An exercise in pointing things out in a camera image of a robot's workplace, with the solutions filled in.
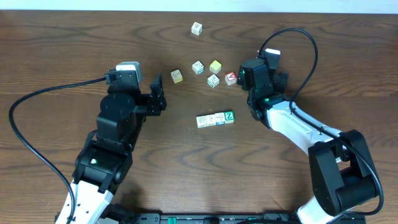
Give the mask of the cream block with red drawing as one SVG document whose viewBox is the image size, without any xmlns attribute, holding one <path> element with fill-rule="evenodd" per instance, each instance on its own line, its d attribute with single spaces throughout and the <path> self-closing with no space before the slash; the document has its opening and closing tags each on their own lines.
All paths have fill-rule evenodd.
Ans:
<svg viewBox="0 0 398 224">
<path fill-rule="evenodd" d="M 207 126 L 215 126 L 216 125 L 216 117 L 214 114 L 206 115 L 206 125 Z"/>
</svg>

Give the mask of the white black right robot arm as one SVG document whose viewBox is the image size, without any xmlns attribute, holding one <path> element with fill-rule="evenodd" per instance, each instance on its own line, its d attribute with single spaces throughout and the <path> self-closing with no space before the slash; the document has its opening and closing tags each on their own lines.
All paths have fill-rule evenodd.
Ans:
<svg viewBox="0 0 398 224">
<path fill-rule="evenodd" d="M 276 74 L 276 57 L 247 60 L 238 85 L 248 91 L 254 119 L 283 134 L 308 155 L 314 196 L 297 210 L 301 223 L 333 223 L 352 208 L 383 198 L 364 136 L 342 132 L 309 116 L 285 94 L 288 75 Z"/>
</svg>

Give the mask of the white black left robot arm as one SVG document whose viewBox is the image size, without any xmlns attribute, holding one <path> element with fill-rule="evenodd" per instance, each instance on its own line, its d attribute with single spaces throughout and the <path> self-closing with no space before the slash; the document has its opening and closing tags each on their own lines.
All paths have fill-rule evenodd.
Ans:
<svg viewBox="0 0 398 224">
<path fill-rule="evenodd" d="M 147 116 L 158 116 L 166 108 L 161 75 L 141 93 L 136 72 L 106 74 L 108 94 L 101 100 L 96 119 L 96 137 L 88 136 L 75 161 L 71 188 L 56 223 L 96 223 L 104 218 L 133 158 Z"/>
</svg>

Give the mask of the white block blue side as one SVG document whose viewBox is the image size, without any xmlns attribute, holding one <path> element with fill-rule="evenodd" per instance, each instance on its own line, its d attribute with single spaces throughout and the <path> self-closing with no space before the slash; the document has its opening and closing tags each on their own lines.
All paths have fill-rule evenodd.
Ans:
<svg viewBox="0 0 398 224">
<path fill-rule="evenodd" d="M 206 116 L 197 116 L 196 117 L 197 120 L 197 127 L 198 128 L 205 128 L 207 127 L 207 120 L 206 120 Z"/>
</svg>

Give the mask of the white block red side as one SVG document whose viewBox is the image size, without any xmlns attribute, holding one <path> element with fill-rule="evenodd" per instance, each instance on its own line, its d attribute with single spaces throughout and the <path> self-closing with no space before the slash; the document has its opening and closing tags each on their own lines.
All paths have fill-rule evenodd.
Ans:
<svg viewBox="0 0 398 224">
<path fill-rule="evenodd" d="M 215 120 L 216 120 L 216 125 L 225 124 L 226 120 L 225 120 L 224 112 L 215 113 Z"/>
</svg>

